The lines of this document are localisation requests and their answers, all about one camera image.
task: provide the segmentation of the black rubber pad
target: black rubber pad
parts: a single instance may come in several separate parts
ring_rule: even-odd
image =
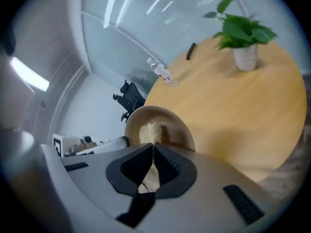
[[[223,190],[248,225],[264,216],[264,213],[237,185],[227,185]]]
[[[65,169],[66,169],[67,172],[70,172],[70,171],[74,171],[74,170],[77,170],[77,169],[85,168],[87,166],[88,166],[88,164],[86,164],[85,162],[79,162],[79,163],[76,163],[76,164],[67,165],[67,166],[65,166]]]

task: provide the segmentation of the ribbed white pot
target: ribbed white pot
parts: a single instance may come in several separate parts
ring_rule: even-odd
[[[258,46],[253,44],[247,48],[232,49],[235,63],[242,71],[254,70],[258,59]]]

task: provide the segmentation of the clear bottle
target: clear bottle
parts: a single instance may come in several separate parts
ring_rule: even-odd
[[[173,75],[168,71],[165,66],[161,63],[158,63],[153,58],[149,58],[147,63],[150,65],[151,70],[163,79],[170,87],[175,87],[178,84],[178,81],[173,78]]]

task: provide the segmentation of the round wooden table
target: round wooden table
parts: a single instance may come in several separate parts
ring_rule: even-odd
[[[259,64],[240,71],[218,39],[206,39],[191,59],[182,54],[169,70],[179,81],[158,79],[145,105],[176,113],[189,128],[195,151],[228,162],[259,182],[291,154],[306,117],[306,92],[294,60],[275,42],[259,45]]]

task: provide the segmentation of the plant foliage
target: plant foliage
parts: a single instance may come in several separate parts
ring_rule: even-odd
[[[277,37],[268,27],[260,25],[259,21],[250,18],[225,14],[225,10],[233,0],[222,0],[217,6],[217,12],[210,11],[204,18],[216,18],[223,23],[222,32],[213,37],[220,37],[218,50],[224,48],[245,48],[253,44],[267,44]]]

